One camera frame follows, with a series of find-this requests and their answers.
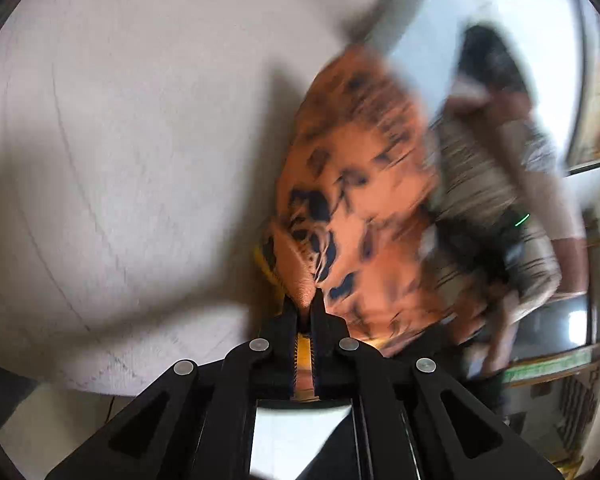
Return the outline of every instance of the floor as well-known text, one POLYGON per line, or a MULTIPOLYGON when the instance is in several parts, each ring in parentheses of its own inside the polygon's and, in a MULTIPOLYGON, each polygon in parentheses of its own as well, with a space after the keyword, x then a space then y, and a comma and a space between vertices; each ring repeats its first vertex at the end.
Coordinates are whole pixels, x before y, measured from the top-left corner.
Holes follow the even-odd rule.
POLYGON ((43 480, 131 400, 41 384, 2 427, 0 444, 26 480, 43 480))

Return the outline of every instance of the orange patterned fabric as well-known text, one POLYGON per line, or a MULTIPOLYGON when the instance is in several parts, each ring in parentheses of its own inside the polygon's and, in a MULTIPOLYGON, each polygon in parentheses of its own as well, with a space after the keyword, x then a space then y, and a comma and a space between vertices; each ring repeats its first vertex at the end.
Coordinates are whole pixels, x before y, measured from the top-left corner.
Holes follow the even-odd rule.
POLYGON ((298 110, 262 247, 301 312, 320 287, 326 311, 385 355, 443 316, 418 256, 429 226, 418 206, 436 183, 425 127, 381 60, 348 48, 298 110))

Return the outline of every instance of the hand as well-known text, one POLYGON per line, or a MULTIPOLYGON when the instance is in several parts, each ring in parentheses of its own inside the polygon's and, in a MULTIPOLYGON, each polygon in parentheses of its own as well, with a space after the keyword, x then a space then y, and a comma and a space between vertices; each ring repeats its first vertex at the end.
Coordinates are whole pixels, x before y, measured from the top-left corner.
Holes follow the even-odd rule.
POLYGON ((488 323, 492 336, 487 358, 482 364, 482 376, 493 375, 509 366, 518 332, 518 324, 514 323, 513 319, 519 306, 518 292, 512 290, 500 300, 497 310, 490 316, 488 323))
POLYGON ((499 90, 490 92, 491 100, 484 107, 484 114, 490 125, 497 128, 510 121, 528 119, 531 113, 531 99, 523 92, 499 90))
POLYGON ((473 286, 458 294, 452 307, 456 317, 448 325, 450 338, 455 344, 464 343, 484 326, 486 321, 482 313, 485 308, 486 301, 473 286))

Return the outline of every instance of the metal screw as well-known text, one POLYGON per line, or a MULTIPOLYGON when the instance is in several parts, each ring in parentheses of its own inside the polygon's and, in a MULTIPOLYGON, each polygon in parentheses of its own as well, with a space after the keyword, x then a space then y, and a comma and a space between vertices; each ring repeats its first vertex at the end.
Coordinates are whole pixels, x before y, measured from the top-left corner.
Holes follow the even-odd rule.
POLYGON ((357 350, 360 346, 360 342, 357 339, 353 339, 352 337, 343 337, 338 343, 340 348, 343 350, 357 350))
POLYGON ((269 348, 269 341, 259 337, 249 343, 249 348, 256 352, 264 352, 267 348, 269 348))
POLYGON ((193 363, 191 361, 178 361, 173 365, 173 371, 178 375, 189 375, 193 371, 193 363))
POLYGON ((421 357, 416 361, 416 368, 425 374, 436 371, 436 362, 428 357, 421 357))

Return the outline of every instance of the green light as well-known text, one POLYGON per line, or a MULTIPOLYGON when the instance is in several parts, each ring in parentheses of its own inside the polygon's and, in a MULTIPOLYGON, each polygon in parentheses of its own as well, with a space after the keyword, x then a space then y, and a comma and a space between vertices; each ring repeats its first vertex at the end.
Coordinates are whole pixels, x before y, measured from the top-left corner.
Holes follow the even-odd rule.
POLYGON ((518 222, 515 227, 518 227, 520 224, 522 224, 522 222, 524 222, 527 218, 529 218, 531 215, 529 213, 526 214, 526 216, 520 221, 518 222))

